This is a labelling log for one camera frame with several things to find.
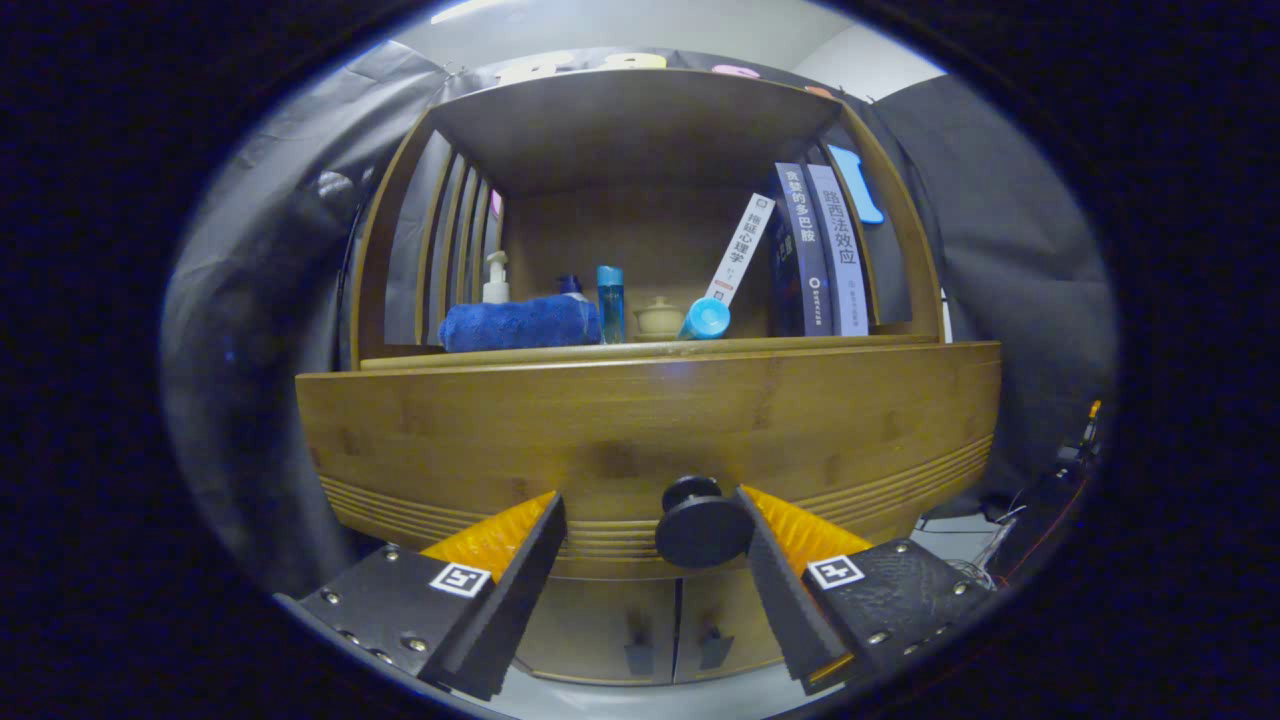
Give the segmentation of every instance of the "ceiling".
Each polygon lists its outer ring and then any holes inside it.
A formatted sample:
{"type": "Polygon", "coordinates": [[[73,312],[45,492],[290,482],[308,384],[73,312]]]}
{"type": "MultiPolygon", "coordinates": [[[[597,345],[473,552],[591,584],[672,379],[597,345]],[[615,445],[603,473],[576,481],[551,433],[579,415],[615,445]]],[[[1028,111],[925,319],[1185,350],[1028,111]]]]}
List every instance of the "ceiling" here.
{"type": "MultiPolygon", "coordinates": [[[[442,3],[435,12],[454,4],[442,3]]],[[[790,70],[852,24],[808,0],[508,0],[434,26],[424,15],[396,40],[439,65],[468,68],[616,45],[709,53],[790,70]]]]}

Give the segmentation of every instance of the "white wall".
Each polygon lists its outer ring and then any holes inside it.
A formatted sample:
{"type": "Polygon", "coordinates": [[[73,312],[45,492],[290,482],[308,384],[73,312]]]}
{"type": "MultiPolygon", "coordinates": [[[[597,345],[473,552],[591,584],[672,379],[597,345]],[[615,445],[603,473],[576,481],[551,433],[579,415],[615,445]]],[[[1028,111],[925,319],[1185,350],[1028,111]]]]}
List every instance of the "white wall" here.
{"type": "Polygon", "coordinates": [[[434,26],[424,14],[396,40],[452,70],[611,45],[691,50],[787,69],[852,22],[809,0],[507,0],[434,26]]]}
{"type": "Polygon", "coordinates": [[[819,45],[791,72],[870,101],[946,74],[911,49],[863,24],[819,45]]]}

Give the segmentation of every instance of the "blue bottle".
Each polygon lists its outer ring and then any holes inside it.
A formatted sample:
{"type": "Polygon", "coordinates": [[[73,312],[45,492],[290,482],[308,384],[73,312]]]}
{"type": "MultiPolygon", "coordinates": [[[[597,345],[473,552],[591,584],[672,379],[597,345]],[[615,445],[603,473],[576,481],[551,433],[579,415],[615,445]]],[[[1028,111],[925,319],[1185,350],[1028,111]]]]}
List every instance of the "blue bottle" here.
{"type": "Polygon", "coordinates": [[[600,265],[595,269],[595,291],[600,296],[600,337],[605,345],[627,341],[626,301],[622,299],[622,269],[600,265]]]}
{"type": "Polygon", "coordinates": [[[728,329],[728,305],[714,297],[694,301],[676,340],[716,340],[728,329]]]}

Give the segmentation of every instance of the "white pump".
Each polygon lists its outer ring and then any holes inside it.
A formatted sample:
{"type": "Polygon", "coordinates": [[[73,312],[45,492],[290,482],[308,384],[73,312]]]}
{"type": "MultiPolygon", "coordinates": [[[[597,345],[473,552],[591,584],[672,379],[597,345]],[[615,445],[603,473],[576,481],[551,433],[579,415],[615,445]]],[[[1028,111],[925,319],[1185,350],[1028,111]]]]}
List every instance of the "white pump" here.
{"type": "Polygon", "coordinates": [[[507,254],[502,250],[484,259],[489,263],[489,282],[484,283],[480,299],[484,302],[511,302],[511,286],[507,284],[507,254]]]}

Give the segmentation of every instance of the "book spine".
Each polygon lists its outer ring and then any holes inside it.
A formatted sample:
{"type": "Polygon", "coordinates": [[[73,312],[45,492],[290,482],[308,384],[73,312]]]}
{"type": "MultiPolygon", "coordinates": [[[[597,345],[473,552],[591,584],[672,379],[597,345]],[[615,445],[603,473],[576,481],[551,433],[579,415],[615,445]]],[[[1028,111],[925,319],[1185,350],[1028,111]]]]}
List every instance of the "book spine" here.
{"type": "Polygon", "coordinates": [[[787,220],[795,238],[796,263],[800,272],[800,293],[804,307],[804,334],[831,334],[831,295],[827,259],[818,240],[817,210],[805,192],[804,172],[795,163],[776,163],[787,220]]]}
{"type": "Polygon", "coordinates": [[[845,205],[836,173],[827,165],[805,165],[805,178],[824,236],[827,266],[831,272],[831,304],[836,315],[836,334],[863,337],[870,333],[867,319],[867,288],[854,224],[845,205]]]}
{"type": "Polygon", "coordinates": [[[795,243],[791,231],[777,213],[769,222],[769,281],[773,302],[769,305],[771,333],[776,337],[795,337],[804,334],[800,323],[800,272],[795,264],[795,243]]]}
{"type": "Polygon", "coordinates": [[[727,307],[737,293],[737,286],[746,275],[746,265],[755,255],[755,247],[760,243],[760,236],[773,215],[774,201],[768,197],[751,193],[751,200],[742,211],[742,219],[737,222],[737,229],[728,241],[728,249],[721,259],[719,268],[712,278],[712,284],[707,287],[703,297],[719,300],[727,307]]]}

